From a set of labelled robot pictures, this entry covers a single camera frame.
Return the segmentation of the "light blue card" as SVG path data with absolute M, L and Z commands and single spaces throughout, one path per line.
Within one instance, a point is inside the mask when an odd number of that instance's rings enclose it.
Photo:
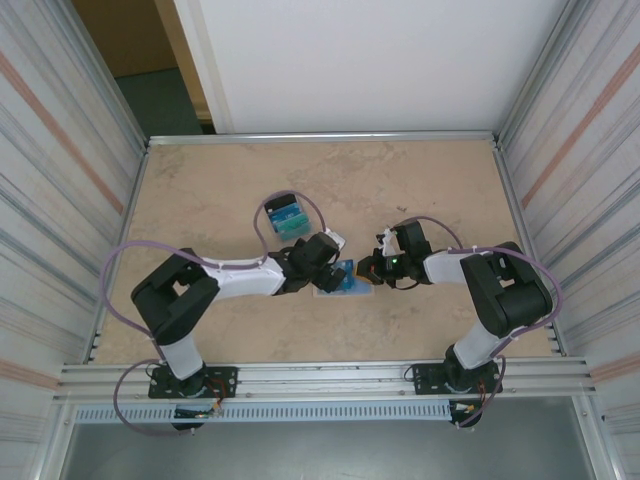
M 312 289 L 314 297 L 355 297 L 366 296 L 373 293 L 373 286 L 347 273 L 340 286 L 333 292 L 327 293 L 314 287 Z

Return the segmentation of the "clear acrylic card box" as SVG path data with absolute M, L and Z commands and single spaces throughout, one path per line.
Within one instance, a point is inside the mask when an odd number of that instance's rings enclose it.
M 304 211 L 304 209 L 302 208 L 302 206 L 301 206 L 301 204 L 299 203 L 299 201 L 298 201 L 298 199 L 297 199 L 297 198 L 296 198 L 296 200 L 297 200 L 297 202 L 296 202 L 295 204 L 298 204 L 298 205 L 299 205 L 299 207 Z M 272 229 L 273 229 L 274 233 L 277 235 L 276 230 L 274 229 L 274 223 L 272 223 L 270 220 L 269 220 L 269 223 L 270 223 L 270 225 L 271 225 L 271 227 L 272 227 Z

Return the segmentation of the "green card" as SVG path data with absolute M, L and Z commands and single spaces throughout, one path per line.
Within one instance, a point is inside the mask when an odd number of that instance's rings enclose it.
M 274 229 L 282 241 L 288 241 L 308 234 L 311 223 L 306 215 L 298 215 L 275 222 Z

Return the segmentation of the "blue card with print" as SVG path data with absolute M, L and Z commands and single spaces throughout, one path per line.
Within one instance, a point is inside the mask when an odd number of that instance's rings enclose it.
M 268 218 L 272 223 L 284 223 L 303 213 L 304 211 L 298 204 L 290 204 L 279 209 L 267 210 Z

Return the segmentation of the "black card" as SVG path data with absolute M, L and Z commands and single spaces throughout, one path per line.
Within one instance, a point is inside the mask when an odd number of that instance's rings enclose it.
M 267 213 L 270 213 L 287 208 L 289 205 L 293 205 L 296 202 L 296 196 L 292 193 L 273 195 L 265 202 L 264 209 Z

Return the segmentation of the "grey metal shelf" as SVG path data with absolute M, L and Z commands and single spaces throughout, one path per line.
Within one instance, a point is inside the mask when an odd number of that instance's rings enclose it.
M 62 480 L 595 480 L 575 443 L 443 422 L 222 424 L 180 438 L 76 429 Z

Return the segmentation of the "aluminium mounting rail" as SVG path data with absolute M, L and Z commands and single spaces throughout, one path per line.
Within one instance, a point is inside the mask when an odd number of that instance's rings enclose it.
M 404 400 L 415 395 L 411 361 L 239 364 L 234 400 Z M 124 365 L 69 365 L 62 369 L 56 404 L 102 404 L 112 398 Z M 586 361 L 576 357 L 516 357 L 507 360 L 506 398 L 590 396 L 596 386 Z

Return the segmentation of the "aluminium frame crossbar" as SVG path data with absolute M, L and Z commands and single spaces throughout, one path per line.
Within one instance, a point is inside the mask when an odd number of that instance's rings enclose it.
M 495 136 L 482 130 L 398 131 L 398 132 L 323 132 L 323 133 L 255 133 L 221 135 L 151 136 L 149 146 L 339 143 L 385 141 L 489 141 Z

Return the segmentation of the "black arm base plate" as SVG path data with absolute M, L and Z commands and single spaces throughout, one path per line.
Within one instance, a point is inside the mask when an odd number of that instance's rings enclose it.
M 167 365 L 150 370 L 148 397 L 151 399 L 234 398 L 239 369 L 203 365 L 194 375 L 180 380 Z
M 491 392 L 497 385 L 500 369 L 495 362 L 467 370 L 453 363 L 418 363 L 409 367 L 416 395 L 480 394 L 483 386 Z

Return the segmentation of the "translucent corrugated enclosure panel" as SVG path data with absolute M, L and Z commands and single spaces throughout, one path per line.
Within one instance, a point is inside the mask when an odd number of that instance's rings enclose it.
M 41 439 L 61 367 L 85 356 L 144 155 L 70 26 L 60 0 L 0 0 L 0 445 Z
M 640 0 L 595 0 L 503 152 L 564 348 L 640 456 Z

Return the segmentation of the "aluminium frame post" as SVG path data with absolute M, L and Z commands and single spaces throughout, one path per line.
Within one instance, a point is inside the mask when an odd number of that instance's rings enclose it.
M 517 133 L 551 70 L 563 54 L 565 44 L 573 37 L 582 17 L 594 2 L 595 0 L 566 0 L 506 120 L 494 135 L 495 145 L 499 150 L 504 151 Z
M 100 54 L 95 42 L 73 6 L 71 0 L 60 0 L 61 10 L 70 22 L 74 37 L 73 43 L 84 51 L 84 65 L 98 93 L 106 103 L 116 124 L 125 134 L 129 144 L 145 154 L 148 150 L 148 137 L 144 134 L 116 80 Z

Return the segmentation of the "white door frame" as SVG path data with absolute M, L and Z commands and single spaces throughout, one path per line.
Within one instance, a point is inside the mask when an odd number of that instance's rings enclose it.
M 174 0 L 207 109 L 218 134 L 235 134 L 201 0 Z

